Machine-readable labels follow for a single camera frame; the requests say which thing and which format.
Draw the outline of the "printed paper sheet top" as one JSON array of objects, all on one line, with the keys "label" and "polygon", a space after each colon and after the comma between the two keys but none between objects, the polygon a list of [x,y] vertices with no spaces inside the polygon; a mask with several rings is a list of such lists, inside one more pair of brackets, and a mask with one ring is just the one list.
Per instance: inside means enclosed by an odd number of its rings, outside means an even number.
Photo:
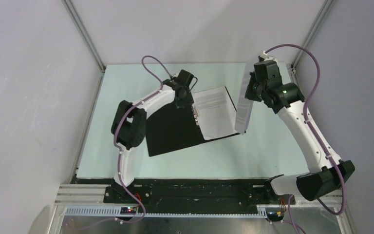
[{"label": "printed paper sheet top", "polygon": [[240,84],[234,129],[241,135],[243,135],[248,128],[253,107],[253,101],[245,98],[247,86],[251,78],[250,73],[254,71],[253,64],[254,63],[252,62],[248,62],[245,65],[242,81]]}]

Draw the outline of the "red folder black inside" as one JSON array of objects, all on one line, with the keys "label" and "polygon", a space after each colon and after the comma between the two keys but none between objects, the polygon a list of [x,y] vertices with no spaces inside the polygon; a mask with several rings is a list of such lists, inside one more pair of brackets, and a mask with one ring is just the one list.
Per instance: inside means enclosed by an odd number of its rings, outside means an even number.
[{"label": "red folder black inside", "polygon": [[204,140],[200,127],[195,124],[191,107],[177,109],[175,103],[170,103],[147,119],[146,143],[150,157],[219,139]]}]

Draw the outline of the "white paper sheet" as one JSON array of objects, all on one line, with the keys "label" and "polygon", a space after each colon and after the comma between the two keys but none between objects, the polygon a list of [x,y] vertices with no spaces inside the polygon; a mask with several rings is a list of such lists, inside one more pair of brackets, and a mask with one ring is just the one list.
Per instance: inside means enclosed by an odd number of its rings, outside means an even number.
[{"label": "white paper sheet", "polygon": [[237,133],[234,129],[236,108],[225,86],[192,94],[193,108],[204,140],[214,140]]}]

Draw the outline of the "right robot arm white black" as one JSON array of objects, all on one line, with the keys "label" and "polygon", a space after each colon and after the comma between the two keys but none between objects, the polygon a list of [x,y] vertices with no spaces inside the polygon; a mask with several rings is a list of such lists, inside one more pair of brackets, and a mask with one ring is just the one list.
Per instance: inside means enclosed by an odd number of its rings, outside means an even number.
[{"label": "right robot arm white black", "polygon": [[301,195],[316,200],[342,187],[342,183],[355,171],[350,160],[344,161],[334,152],[308,110],[304,110],[305,97],[299,87],[284,84],[278,63],[259,61],[249,73],[245,99],[263,102],[285,123],[300,147],[308,172],[299,175],[277,175],[265,182],[264,199],[278,203],[283,195]]}]

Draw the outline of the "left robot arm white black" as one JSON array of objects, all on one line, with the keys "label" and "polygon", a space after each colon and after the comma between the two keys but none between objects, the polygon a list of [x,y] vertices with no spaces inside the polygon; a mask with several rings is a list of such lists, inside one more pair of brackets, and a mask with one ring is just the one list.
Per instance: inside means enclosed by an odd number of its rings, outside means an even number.
[{"label": "left robot arm white black", "polygon": [[135,162],[138,146],[146,135],[147,119],[167,104],[175,103],[177,108],[191,107],[194,103],[191,82],[198,79],[190,72],[181,70],[160,82],[157,90],[141,98],[119,103],[111,132],[113,144],[118,148],[118,164],[114,180],[120,186],[115,196],[123,203],[134,198],[134,189],[129,185],[135,179]]}]

